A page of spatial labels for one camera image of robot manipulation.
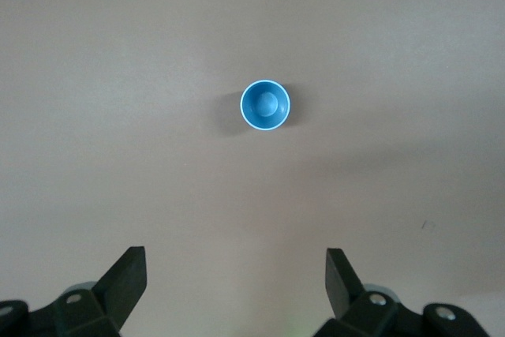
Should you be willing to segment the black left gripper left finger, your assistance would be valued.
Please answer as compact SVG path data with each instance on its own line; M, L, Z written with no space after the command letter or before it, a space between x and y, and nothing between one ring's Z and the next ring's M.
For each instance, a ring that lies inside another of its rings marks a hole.
M49 305L1 302L2 336L119 336L147 287L143 246L132 246L97 281L71 286Z

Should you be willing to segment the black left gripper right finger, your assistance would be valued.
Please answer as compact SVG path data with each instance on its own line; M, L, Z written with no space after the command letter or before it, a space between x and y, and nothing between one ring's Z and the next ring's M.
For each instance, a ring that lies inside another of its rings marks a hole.
M387 292L365 287L342 249L326 252L325 289L334 316L316 337L488 335L472 314L456 305L431 303L418 314Z

